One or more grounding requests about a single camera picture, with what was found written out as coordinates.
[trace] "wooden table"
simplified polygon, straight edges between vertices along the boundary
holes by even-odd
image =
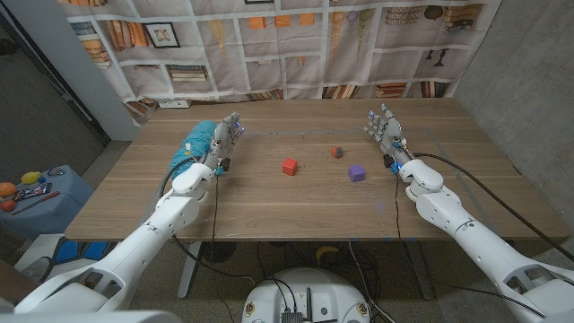
[[[247,131],[219,179],[216,240],[387,240],[397,237],[396,178],[383,166],[383,153],[362,128],[381,100],[266,100],[191,109],[160,109],[65,232],[72,240],[122,240],[138,223],[173,153],[194,125],[241,114]],[[414,152],[435,153],[471,171],[533,225],[555,239],[567,226],[512,167],[454,100],[387,100]],[[344,157],[330,151],[339,145]],[[282,174],[286,158],[298,161],[296,176]],[[440,161],[424,159],[445,178],[463,206],[501,237],[536,238],[525,225],[465,176]],[[351,183],[350,165],[367,178]],[[426,223],[399,184],[404,238],[444,240]],[[210,240],[215,194],[196,222],[178,236]]]

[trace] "table leg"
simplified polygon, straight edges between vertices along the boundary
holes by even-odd
[[[191,252],[192,255],[199,258],[199,251],[201,249],[201,242],[192,242],[187,246],[187,250]],[[189,296],[189,290],[191,290],[191,284],[194,282],[196,277],[196,271],[199,265],[196,261],[188,256],[186,256],[186,264],[183,265],[183,271],[181,273],[181,279],[179,280],[178,297],[184,300]]]
[[[411,259],[411,263],[414,265],[416,272],[414,273],[419,283],[419,292],[421,297],[426,300],[434,300],[436,298],[434,293],[434,288],[431,281],[429,280],[429,270],[427,268],[427,263],[424,260],[424,255],[422,254],[421,246],[417,241],[406,241],[405,243],[406,251]]]

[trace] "picture frame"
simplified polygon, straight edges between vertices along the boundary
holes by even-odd
[[[172,22],[144,23],[145,33],[155,48],[180,48],[178,35]]]
[[[274,0],[244,0],[245,4],[272,4]]]

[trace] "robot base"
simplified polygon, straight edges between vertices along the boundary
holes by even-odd
[[[361,292],[338,275],[319,268],[298,267],[283,270],[274,278],[291,287],[299,315],[293,313],[293,297],[289,288],[277,282],[280,291],[270,278],[249,294],[243,308],[242,323],[279,323],[282,317],[289,322],[370,322],[370,308]],[[287,301],[287,313],[281,293]]]

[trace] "purple cube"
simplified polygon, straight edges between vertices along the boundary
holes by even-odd
[[[349,166],[349,179],[351,182],[361,181],[365,179],[365,170],[361,165]]]

